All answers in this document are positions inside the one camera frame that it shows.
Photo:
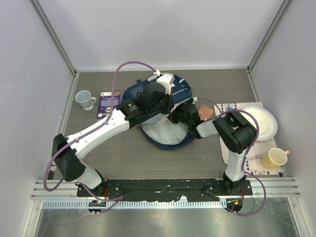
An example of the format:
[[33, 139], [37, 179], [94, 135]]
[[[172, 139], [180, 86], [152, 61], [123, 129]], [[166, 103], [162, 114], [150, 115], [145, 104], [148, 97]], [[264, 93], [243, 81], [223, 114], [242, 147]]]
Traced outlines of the navy blue student backpack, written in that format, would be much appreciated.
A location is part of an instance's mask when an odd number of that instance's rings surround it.
[[[146, 85], [155, 82], [157, 77], [150, 76], [146, 80], [137, 80], [134, 85], [127, 88], [122, 101], [133, 99], [137, 93], [142, 92]], [[172, 85], [172, 101], [178, 103], [192, 96], [192, 88], [185, 79], [174, 75]], [[174, 124], [169, 119], [162, 119], [163, 114], [157, 114], [138, 127], [145, 138], [161, 150], [173, 151], [185, 147], [194, 141], [188, 128], [183, 123]]]

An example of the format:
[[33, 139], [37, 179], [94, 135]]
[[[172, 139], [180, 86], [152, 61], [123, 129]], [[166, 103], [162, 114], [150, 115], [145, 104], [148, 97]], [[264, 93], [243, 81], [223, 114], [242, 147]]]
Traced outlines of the purple paperback book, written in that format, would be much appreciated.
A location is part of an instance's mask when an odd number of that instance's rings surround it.
[[[113, 108], [116, 109], [121, 102], [121, 90], [114, 91]], [[111, 112], [112, 92], [103, 91], [100, 93], [99, 104], [97, 110], [97, 120], [104, 119]]]

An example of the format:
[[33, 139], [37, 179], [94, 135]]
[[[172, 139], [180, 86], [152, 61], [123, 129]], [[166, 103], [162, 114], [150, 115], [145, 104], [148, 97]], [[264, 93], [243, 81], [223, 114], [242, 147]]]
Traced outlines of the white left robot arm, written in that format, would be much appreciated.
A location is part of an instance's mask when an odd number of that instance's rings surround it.
[[174, 106], [173, 86], [160, 81], [150, 83], [135, 98], [124, 100], [111, 115], [81, 132], [69, 137], [56, 135], [52, 157], [62, 179], [66, 182], [81, 182], [94, 197], [100, 197], [105, 191], [104, 179], [97, 170], [88, 167], [82, 158], [109, 138], [145, 122], [151, 116], [169, 114]]

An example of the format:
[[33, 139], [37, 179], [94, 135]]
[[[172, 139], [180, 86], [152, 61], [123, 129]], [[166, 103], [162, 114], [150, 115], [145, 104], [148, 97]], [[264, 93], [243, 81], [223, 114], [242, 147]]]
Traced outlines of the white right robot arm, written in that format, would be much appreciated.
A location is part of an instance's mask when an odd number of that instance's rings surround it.
[[244, 164], [247, 154], [259, 136], [256, 118], [251, 113], [238, 109], [212, 116], [197, 109], [194, 102], [185, 102], [171, 112], [169, 120], [184, 124], [197, 139], [219, 135], [229, 150], [227, 168], [220, 181], [219, 192], [236, 194], [245, 183]]

